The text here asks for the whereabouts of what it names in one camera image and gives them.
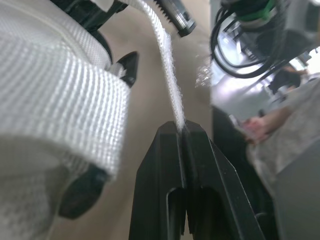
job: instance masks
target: white nylon strap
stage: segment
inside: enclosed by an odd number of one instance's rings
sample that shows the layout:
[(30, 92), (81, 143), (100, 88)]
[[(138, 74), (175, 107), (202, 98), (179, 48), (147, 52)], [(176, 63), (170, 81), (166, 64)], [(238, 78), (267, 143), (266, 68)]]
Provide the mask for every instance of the white nylon strap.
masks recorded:
[[(104, 5), (100, 0), (92, 0), (104, 11), (108, 11), (108, 4)], [(177, 79), (174, 73), (174, 64), (171, 48), (171, 36), (163, 28), (160, 19), (153, 9), (143, 0), (121, 0), (135, 9), (146, 14), (151, 22), (162, 60), (162, 67), (165, 74), (166, 86), (169, 92), (169, 97), (172, 105), (172, 110), (175, 118), (175, 124), (178, 131), (182, 131), (185, 125), (185, 115), (182, 104), (182, 95), (177, 85)]]

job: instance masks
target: machine part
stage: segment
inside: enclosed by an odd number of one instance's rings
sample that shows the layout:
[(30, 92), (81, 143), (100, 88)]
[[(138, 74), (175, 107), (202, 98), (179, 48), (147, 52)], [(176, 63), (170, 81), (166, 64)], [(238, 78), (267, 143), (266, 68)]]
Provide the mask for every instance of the machine part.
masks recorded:
[(130, 240), (264, 240), (237, 172), (200, 125), (161, 126), (136, 175)]
[[(114, 14), (123, 11), (128, 5), (114, 0), (108, 10), (100, 7), (92, 0), (51, 0), (64, 12), (69, 14), (88, 32), (97, 31)], [(174, 24), (180, 37), (189, 35), (196, 27), (196, 22), (189, 15), (180, 0), (155, 0), (167, 19)]]
[(128, 6), (114, 0), (106, 12), (90, 0), (51, 0), (51, 2), (76, 20), (89, 33), (96, 32), (114, 14), (123, 11)]
[(59, 216), (74, 220), (85, 214), (98, 201), (107, 180), (106, 172), (91, 164), (63, 194)]
[(277, 41), (274, 42), (271, 50), (271, 54), (267, 58), (267, 60), (263, 63), (263, 65), (251, 72), (251, 73), (246, 73), (246, 74), (239, 74), (236, 71), (231, 70), (230, 68), (226, 67), (218, 58), (215, 48), (218, 44), (218, 34), (219, 30), (221, 28), (221, 24), (229, 17), (233, 12), (228, 11), (226, 12), (216, 23), (214, 26), (212, 33), (211, 33), (211, 38), (210, 38), (210, 46), (211, 46), (211, 53), (212, 53), (212, 59), (216, 61), (218, 66), (225, 71), (227, 74), (235, 77), (235, 78), (240, 78), (240, 79), (249, 79), (249, 78), (254, 78), (257, 77), (266, 71), (269, 70), (269, 68), (277, 61), (279, 58), (279, 55), (283, 49), (284, 43), (285, 43), (285, 33), (283, 32), (283, 29), (285, 28), (285, 15), (284, 14), (284, 6), (281, 0), (276, 1), (276, 9), (277, 9), (277, 15), (275, 16), (277, 22), (279, 23), (278, 27), (275, 29), (276, 31), (276, 39)]
[(138, 63), (139, 63), (139, 54), (136, 51), (130, 52), (119, 61), (124, 69), (126, 70), (125, 76), (121, 79), (131, 88), (137, 79)]
[(173, 23), (180, 37), (189, 35), (196, 22), (187, 12), (181, 0), (155, 0), (169, 22)]
[(179, 240), (186, 217), (179, 135), (173, 122), (161, 126), (135, 179), (129, 240)]

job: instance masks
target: black plastic clip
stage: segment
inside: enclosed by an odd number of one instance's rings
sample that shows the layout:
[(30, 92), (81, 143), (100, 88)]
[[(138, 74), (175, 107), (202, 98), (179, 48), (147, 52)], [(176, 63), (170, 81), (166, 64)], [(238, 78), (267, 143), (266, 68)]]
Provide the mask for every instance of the black plastic clip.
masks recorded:
[(119, 61), (124, 69), (126, 70), (125, 76), (121, 79), (126, 82), (126, 84), (131, 88), (137, 79), (137, 71), (139, 64), (139, 53), (137, 51), (133, 51), (123, 56)]

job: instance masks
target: black plastic bracket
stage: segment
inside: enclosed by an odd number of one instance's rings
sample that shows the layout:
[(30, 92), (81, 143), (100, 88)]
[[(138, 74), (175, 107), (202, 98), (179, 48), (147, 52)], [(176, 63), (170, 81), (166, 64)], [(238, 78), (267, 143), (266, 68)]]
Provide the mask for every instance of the black plastic bracket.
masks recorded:
[(264, 240), (234, 167), (200, 125), (161, 126), (136, 175), (129, 240)]
[(136, 174), (129, 240), (179, 240), (186, 216), (185, 180), (173, 122), (161, 126)]
[(125, 76), (121, 79), (131, 88), (137, 79), (139, 53), (137, 51), (130, 52), (123, 56), (118, 63), (126, 70)]
[(169, 22), (173, 23), (181, 38), (192, 33), (197, 24), (180, 0), (154, 1), (159, 5)]

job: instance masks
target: green component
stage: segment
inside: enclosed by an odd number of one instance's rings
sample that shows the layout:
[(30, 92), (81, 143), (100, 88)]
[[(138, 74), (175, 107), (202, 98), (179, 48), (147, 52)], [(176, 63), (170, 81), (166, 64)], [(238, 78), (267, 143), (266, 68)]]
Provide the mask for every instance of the green component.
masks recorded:
[(267, 20), (273, 7), (274, 7), (274, 0), (269, 0), (269, 2), (267, 3), (264, 9), (245, 15), (245, 16), (239, 16), (237, 18), (238, 20), (243, 22), (250, 22), (257, 19)]

